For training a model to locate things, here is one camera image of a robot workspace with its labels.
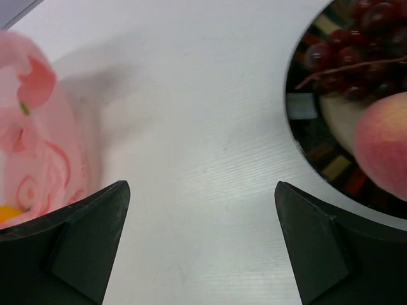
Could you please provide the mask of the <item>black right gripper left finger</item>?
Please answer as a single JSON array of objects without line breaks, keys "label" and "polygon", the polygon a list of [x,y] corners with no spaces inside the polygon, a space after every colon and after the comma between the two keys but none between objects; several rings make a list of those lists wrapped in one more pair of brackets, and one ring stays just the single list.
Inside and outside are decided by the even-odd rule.
[{"label": "black right gripper left finger", "polygon": [[1,230],[1,304],[102,304],[130,204],[121,180]]}]

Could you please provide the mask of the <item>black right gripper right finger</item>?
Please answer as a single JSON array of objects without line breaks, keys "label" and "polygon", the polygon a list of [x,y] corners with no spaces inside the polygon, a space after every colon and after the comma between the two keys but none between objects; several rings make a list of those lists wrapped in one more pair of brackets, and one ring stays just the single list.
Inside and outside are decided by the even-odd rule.
[{"label": "black right gripper right finger", "polygon": [[302,304],[406,304],[406,231],[287,182],[274,196]]}]

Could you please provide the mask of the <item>yellow fake mango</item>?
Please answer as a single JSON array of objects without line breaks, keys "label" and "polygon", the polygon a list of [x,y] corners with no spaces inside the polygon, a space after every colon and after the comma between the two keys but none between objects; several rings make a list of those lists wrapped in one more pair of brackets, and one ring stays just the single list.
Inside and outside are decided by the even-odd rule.
[{"label": "yellow fake mango", "polygon": [[0,221],[2,224],[9,222],[18,222],[25,213],[20,208],[3,205],[0,207]]}]

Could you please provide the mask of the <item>pink plastic bag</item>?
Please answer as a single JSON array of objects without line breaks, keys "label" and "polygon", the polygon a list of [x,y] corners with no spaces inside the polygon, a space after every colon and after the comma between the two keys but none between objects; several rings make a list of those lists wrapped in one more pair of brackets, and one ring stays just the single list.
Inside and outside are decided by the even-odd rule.
[{"label": "pink plastic bag", "polygon": [[96,192],[98,162],[84,125],[41,49],[1,31],[1,206],[25,210],[6,229]]}]

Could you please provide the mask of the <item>pink fake peach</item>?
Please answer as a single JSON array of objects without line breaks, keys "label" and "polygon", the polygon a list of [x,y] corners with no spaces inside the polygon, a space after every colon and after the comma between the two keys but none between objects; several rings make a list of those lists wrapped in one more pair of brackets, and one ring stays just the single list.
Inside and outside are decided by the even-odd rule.
[{"label": "pink fake peach", "polygon": [[372,103],[358,119],[354,157],[384,191],[406,200],[406,93]]}]

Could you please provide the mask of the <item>dark red fake grapes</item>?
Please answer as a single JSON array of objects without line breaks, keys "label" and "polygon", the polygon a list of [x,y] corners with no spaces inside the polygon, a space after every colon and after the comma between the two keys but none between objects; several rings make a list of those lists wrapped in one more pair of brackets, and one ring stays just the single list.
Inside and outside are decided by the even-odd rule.
[{"label": "dark red fake grapes", "polygon": [[331,1],[300,39],[290,90],[349,101],[406,91],[406,1]]}]

